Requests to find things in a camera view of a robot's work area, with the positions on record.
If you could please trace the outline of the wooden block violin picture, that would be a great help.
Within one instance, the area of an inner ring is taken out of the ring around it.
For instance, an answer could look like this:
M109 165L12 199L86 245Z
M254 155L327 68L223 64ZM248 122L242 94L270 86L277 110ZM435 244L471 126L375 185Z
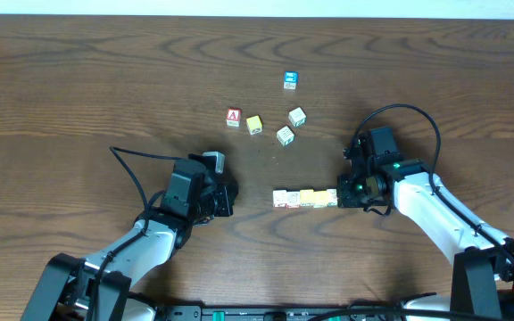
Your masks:
M338 204L338 197L337 197L336 189L327 189L327 194L328 194L328 201L327 201L328 207L336 207Z

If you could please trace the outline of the wooden letter B hammer block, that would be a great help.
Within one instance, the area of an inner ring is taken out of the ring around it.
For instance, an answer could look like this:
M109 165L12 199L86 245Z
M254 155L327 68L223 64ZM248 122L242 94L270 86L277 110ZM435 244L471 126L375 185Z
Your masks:
M331 193L327 190L324 191L315 191L313 193L314 197L314 208L325 208L331 201Z

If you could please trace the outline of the wooden block red side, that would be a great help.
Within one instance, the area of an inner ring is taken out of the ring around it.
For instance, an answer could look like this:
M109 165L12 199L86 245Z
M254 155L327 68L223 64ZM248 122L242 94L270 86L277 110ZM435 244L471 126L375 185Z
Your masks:
M287 190L274 190L272 193L273 207L285 208L287 205Z

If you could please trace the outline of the wooden block snail picture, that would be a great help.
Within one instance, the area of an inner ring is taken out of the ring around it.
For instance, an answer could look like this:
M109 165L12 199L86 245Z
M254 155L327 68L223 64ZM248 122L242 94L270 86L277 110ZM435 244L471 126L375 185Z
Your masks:
M286 207L289 209L301 207L301 193L299 191L288 191L286 193Z

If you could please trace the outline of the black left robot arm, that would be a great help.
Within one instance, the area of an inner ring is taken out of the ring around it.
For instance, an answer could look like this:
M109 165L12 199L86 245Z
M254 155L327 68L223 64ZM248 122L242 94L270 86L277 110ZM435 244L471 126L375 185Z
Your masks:
M24 309L24 320L155 320L161 311L131 288L167 263L195 226L230 217L238 193L222 175L220 152L173 158L166 190L142 200L133 227L104 249L75 258L51 258Z

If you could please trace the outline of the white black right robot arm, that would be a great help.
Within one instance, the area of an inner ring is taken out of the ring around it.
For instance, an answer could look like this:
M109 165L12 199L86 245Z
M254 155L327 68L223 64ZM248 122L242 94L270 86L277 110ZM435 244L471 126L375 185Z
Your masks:
M408 160L391 128L356 134L344 150L352 171L337 180L341 208L385 214L397 210L412 220L452 265L447 297L425 294L402 303L414 310L480 317L514 317L514 239L487 224L445 187L430 166Z

